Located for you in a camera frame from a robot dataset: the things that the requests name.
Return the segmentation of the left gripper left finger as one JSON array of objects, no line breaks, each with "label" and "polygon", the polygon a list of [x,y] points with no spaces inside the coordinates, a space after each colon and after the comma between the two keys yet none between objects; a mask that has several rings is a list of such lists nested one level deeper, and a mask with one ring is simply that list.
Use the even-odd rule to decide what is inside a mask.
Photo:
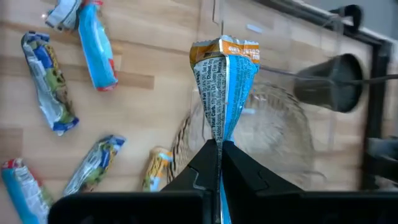
[{"label": "left gripper left finger", "polygon": [[72,194],[52,206],[48,223],[214,223],[217,157],[210,139],[161,191]]}]

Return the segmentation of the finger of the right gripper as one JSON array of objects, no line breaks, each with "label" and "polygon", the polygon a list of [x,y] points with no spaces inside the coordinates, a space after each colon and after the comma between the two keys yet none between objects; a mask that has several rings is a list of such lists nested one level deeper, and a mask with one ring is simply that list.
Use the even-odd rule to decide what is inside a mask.
[{"label": "finger of the right gripper", "polygon": [[397,138],[369,138],[368,154],[374,157],[397,158]]},{"label": "finger of the right gripper", "polygon": [[369,170],[377,186],[397,186],[397,159],[370,157]]}]

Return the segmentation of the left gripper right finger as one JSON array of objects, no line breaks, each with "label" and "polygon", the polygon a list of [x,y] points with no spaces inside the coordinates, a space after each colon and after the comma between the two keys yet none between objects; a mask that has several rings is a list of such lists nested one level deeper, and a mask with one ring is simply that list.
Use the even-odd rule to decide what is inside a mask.
[{"label": "left gripper right finger", "polygon": [[392,192],[305,191],[223,143],[224,190],[233,223],[397,224]]}]

